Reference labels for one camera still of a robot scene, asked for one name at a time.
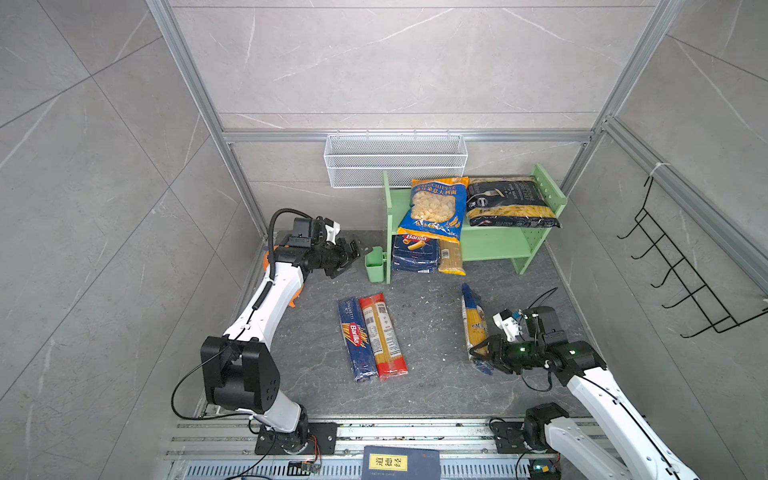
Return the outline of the dark blue spaghetti bag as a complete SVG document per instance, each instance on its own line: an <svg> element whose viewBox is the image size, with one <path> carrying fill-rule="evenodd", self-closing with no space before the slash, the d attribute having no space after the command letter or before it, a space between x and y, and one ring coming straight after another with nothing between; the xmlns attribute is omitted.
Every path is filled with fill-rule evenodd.
<svg viewBox="0 0 768 480"><path fill-rule="evenodd" d="M469 348L488 337L488 328L478 299L467 283L461 285L461 294L466 349L468 359L473 366L471 361L473 357L469 355Z"/></svg>

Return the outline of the blue Barilla rigatoni box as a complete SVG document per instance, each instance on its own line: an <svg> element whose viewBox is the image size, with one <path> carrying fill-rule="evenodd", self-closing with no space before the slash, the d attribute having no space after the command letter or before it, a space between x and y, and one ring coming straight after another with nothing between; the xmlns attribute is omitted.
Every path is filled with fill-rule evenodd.
<svg viewBox="0 0 768 480"><path fill-rule="evenodd" d="M392 265L394 270L430 274L438 270L439 263L440 250L436 239L410 234L393 237Z"/></svg>

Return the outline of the red pasta packet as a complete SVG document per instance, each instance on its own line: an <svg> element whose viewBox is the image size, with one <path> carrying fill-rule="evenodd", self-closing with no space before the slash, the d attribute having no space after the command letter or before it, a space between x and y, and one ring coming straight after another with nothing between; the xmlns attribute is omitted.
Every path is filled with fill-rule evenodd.
<svg viewBox="0 0 768 480"><path fill-rule="evenodd" d="M407 375L409 370L402 355L388 305L383 294L359 300L369 341L381 380Z"/></svg>

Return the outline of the yellow spaghetti bag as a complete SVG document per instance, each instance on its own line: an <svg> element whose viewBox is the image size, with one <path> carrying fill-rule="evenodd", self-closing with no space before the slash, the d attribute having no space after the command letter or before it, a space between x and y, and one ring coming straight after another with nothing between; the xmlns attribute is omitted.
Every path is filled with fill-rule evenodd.
<svg viewBox="0 0 768 480"><path fill-rule="evenodd" d="M443 274L465 276L459 243L439 240L440 261L438 271Z"/></svg>

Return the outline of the blue orecchiette pasta bag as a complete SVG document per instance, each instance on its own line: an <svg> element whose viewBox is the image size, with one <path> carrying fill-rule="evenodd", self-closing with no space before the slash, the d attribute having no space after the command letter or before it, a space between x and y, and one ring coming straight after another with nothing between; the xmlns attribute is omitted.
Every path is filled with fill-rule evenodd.
<svg viewBox="0 0 768 480"><path fill-rule="evenodd" d="M466 215L468 186L468 177L413 180L410 207L397 234L458 244Z"/></svg>

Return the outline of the blue Barilla spaghetti box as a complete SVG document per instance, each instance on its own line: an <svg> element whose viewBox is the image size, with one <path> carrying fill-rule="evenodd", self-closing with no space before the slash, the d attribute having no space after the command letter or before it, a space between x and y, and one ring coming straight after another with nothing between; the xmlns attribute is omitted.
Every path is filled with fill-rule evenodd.
<svg viewBox="0 0 768 480"><path fill-rule="evenodd" d="M339 300L338 311L355 381L377 377L377 365L359 301L354 297Z"/></svg>

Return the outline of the dark penne pasta bag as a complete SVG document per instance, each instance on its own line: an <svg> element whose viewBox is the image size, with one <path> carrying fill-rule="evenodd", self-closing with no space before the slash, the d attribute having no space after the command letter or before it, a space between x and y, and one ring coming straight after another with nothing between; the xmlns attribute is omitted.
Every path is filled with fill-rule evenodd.
<svg viewBox="0 0 768 480"><path fill-rule="evenodd" d="M466 215L475 227L560 227L554 210L531 176L470 179Z"/></svg>

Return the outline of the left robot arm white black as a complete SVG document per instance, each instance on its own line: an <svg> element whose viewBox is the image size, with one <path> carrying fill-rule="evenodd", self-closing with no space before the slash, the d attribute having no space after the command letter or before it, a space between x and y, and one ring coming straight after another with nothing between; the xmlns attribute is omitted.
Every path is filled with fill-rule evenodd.
<svg viewBox="0 0 768 480"><path fill-rule="evenodd" d="M222 335L207 337L200 347L197 368L206 401L224 408L225 417L258 421L288 454L306 448L309 421L305 408L281 390L271 345L312 272L336 278L371 251L358 236L344 238L340 231L339 223L327 217L294 208L275 211L267 227L260 285L234 323Z"/></svg>

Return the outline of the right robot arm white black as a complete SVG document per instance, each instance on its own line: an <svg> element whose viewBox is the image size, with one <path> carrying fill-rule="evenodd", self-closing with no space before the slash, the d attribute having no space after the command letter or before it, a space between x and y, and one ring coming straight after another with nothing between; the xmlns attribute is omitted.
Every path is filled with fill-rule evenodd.
<svg viewBox="0 0 768 480"><path fill-rule="evenodd" d="M696 478L632 405L597 350L568 339L553 308L505 309L493 317L498 333L489 334L475 292L468 285L461 290L470 360L482 370L517 376L545 370L549 383L559 382L588 410L617 453L589 438L553 402L527 410L522 437L528 450L562 454L589 479Z"/></svg>

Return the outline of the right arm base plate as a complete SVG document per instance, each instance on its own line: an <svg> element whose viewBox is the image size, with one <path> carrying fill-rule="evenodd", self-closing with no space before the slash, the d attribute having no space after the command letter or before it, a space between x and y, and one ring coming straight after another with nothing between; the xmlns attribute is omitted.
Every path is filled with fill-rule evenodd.
<svg viewBox="0 0 768 480"><path fill-rule="evenodd" d="M501 454L537 453L551 454L554 450L545 439L545 426L551 420L506 421L493 417L488 427L493 435L496 450Z"/></svg>

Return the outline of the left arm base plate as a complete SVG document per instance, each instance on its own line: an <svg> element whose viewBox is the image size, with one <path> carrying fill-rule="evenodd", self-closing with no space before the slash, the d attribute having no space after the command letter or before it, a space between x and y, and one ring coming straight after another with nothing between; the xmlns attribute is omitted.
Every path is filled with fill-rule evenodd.
<svg viewBox="0 0 768 480"><path fill-rule="evenodd" d="M261 426L257 434L254 453L256 455L314 455L322 456L335 452L340 425L333 422L310 422L299 424L296 432L279 433Z"/></svg>

